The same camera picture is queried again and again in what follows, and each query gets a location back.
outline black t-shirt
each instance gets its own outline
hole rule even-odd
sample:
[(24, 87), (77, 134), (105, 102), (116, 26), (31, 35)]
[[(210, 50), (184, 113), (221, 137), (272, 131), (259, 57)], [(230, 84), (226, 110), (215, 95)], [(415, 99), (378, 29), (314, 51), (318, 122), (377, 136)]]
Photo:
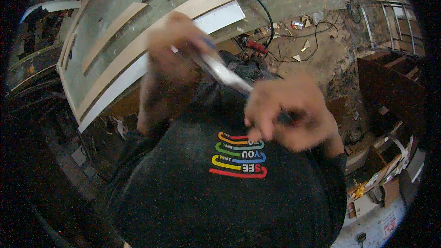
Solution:
[(109, 213), (133, 247), (328, 247), (346, 210), (346, 158), (252, 143), (245, 98), (217, 84), (152, 136), (130, 132)]

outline person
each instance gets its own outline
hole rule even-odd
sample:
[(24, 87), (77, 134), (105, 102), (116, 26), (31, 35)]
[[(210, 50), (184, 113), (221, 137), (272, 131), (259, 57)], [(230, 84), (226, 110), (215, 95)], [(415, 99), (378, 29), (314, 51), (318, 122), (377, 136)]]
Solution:
[[(133, 247), (329, 247), (346, 156), (321, 91), (297, 75), (252, 80), (246, 98), (191, 60), (215, 53), (207, 39), (178, 12), (151, 32), (138, 129), (108, 186), (115, 227)], [(262, 77), (247, 69), (235, 71)]]

